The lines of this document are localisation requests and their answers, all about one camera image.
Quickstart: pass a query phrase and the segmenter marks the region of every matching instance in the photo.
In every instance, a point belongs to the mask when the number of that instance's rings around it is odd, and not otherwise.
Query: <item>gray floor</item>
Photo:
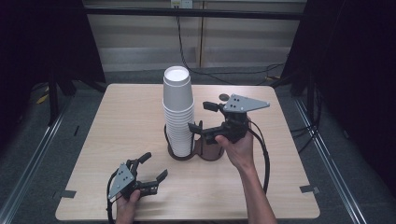
[[[237,68],[206,69],[206,72],[238,71]],[[223,75],[217,76],[233,84],[251,85],[260,83],[264,75]],[[162,83],[163,70],[107,73],[109,83]],[[192,84],[224,84],[209,76],[191,75]],[[58,221],[55,211],[60,199],[55,192],[65,188],[73,171],[78,154],[91,127],[103,94],[82,83],[76,83],[77,94],[67,107],[62,124],[52,139],[48,151],[38,166],[29,189],[24,195],[12,223],[67,223]],[[290,86],[276,89],[283,113],[291,130],[304,127],[303,120],[291,97]],[[32,92],[29,109],[21,119],[19,130],[7,146],[0,160],[0,205],[12,201],[9,194],[17,185],[24,168],[35,153],[42,136],[47,130],[49,120],[49,101],[36,105],[35,101],[43,89]],[[62,95],[61,104],[67,102]],[[378,175],[364,161],[353,141],[344,137],[343,129],[324,105],[319,132],[323,137],[332,159],[338,166],[352,195],[356,198],[367,223],[395,223],[396,200]],[[301,148],[309,138],[305,134],[295,139],[297,148]],[[326,169],[318,150],[313,143],[300,154],[306,174],[312,186],[320,193],[316,194],[320,216],[313,220],[279,220],[279,223],[353,223],[331,176]]]

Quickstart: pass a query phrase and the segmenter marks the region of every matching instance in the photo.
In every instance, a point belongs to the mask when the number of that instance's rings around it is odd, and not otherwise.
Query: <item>black curtain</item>
[[[32,87],[53,71],[63,91],[70,80],[106,82],[81,0],[2,1],[0,9],[0,141],[13,134]]]
[[[320,2],[325,1],[308,1],[309,13],[320,14],[325,8],[318,5],[328,4],[341,9],[340,16],[334,12],[323,30],[315,21],[301,24],[286,72],[301,64],[311,68],[326,105],[396,196],[396,2]],[[307,34],[312,36],[304,40]],[[299,92],[306,84],[307,73],[300,74],[293,89]]]

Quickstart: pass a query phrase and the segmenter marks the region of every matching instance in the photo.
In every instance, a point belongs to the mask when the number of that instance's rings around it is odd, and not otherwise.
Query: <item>black wire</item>
[[[270,180],[270,157],[268,155],[267,147],[264,143],[264,139],[261,139],[258,134],[256,134],[253,130],[250,128],[247,128],[247,130],[253,134],[254,137],[259,140],[260,145],[262,146],[262,154],[264,155],[264,162],[265,162],[265,174],[264,174],[264,183],[262,184],[262,189],[264,190],[265,194],[267,193],[268,190],[268,184]]]
[[[264,78],[263,81],[253,84],[254,86],[260,86],[262,83],[264,83],[267,78],[269,77],[269,71],[276,69],[277,67],[284,65],[285,63],[274,63],[274,64],[270,64],[268,66],[266,66],[266,69],[261,70],[261,71],[256,71],[256,72],[217,72],[217,73],[203,73],[203,72],[198,72],[198,71],[194,71],[192,70],[188,65],[187,62],[184,58],[184,51],[183,51],[183,43],[181,41],[181,32],[180,32],[180,17],[177,16],[177,30],[178,30],[178,43],[179,43],[179,50],[180,50],[180,56],[181,56],[181,61],[183,62],[184,66],[186,67],[187,70],[189,70],[192,73],[195,73],[197,75],[202,75],[202,76],[209,76],[209,77],[213,77],[214,79],[230,84],[230,85],[238,85],[229,81],[226,81],[224,79],[221,79],[219,77],[215,77],[213,75],[238,75],[238,74],[245,74],[245,75],[252,75],[252,74],[260,74],[260,73],[266,73],[267,76]]]
[[[311,125],[307,126],[306,128],[304,128],[305,129],[304,134],[307,133],[307,131],[310,131],[310,129],[312,130],[313,128],[315,128],[315,130],[313,131],[314,133],[308,139],[308,141],[305,143],[305,145],[298,150],[298,153],[301,153],[302,151],[304,151],[308,147],[309,143],[318,134],[320,118],[321,118],[321,112],[322,112],[322,102],[323,102],[323,97],[321,96],[318,88],[316,88],[316,103],[317,103],[317,106],[318,106],[318,115],[317,115],[317,118],[315,119],[313,124],[311,124]],[[293,139],[295,139],[297,137],[300,137],[300,135],[298,134],[298,135],[293,136]]]
[[[249,120],[249,122],[256,126],[257,130],[259,130],[260,136],[262,137],[262,139],[264,139],[264,137],[262,136],[262,130],[260,130],[259,126],[257,126],[257,124],[251,120]]]
[[[111,185],[111,181],[113,180],[113,178],[117,175],[117,171],[119,169],[117,169],[112,175],[111,177],[108,179],[108,183],[107,183],[107,189],[106,189],[106,200],[107,200],[107,219],[108,219],[108,223],[110,224],[115,224],[114,219],[113,219],[113,213],[112,213],[112,206],[113,203],[117,200],[115,200],[114,202],[111,202],[110,199],[108,198],[108,195],[110,194],[110,185]]]
[[[305,145],[298,150],[298,153],[301,153],[302,151],[304,151],[306,149],[306,147],[308,147],[309,143],[311,143],[311,141],[317,136],[317,133],[318,133],[318,129],[314,130],[314,133],[312,134],[312,136],[308,139],[308,141],[305,143]]]

